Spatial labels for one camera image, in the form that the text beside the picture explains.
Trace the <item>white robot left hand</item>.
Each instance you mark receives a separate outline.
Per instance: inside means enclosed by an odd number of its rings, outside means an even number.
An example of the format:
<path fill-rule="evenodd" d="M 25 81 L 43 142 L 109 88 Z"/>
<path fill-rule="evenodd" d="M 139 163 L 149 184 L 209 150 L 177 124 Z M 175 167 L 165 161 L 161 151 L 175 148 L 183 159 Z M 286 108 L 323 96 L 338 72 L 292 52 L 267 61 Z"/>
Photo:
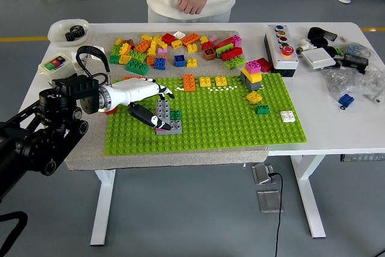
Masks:
<path fill-rule="evenodd" d="M 144 124 L 168 131 L 171 129 L 168 123 L 159 119 L 143 106 L 136 104 L 138 101 L 155 95 L 158 95 L 162 100 L 165 99 L 166 94 L 174 99 L 172 91 L 168 87 L 158 84 L 154 79 L 131 78 L 111 85 L 104 85 L 100 87 L 99 92 L 105 97 L 105 104 L 103 105 L 105 111 L 111 111 L 118 105 L 126 105 L 129 114 Z"/>

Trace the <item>person's left hand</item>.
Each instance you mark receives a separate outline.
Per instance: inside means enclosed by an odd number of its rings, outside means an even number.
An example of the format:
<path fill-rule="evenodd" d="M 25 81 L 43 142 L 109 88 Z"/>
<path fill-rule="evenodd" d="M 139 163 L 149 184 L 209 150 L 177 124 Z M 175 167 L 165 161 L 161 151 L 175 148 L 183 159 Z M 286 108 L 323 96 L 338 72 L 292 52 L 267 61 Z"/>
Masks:
<path fill-rule="evenodd" d="M 185 14 L 200 14 L 208 0 L 179 0 L 179 11 Z"/>

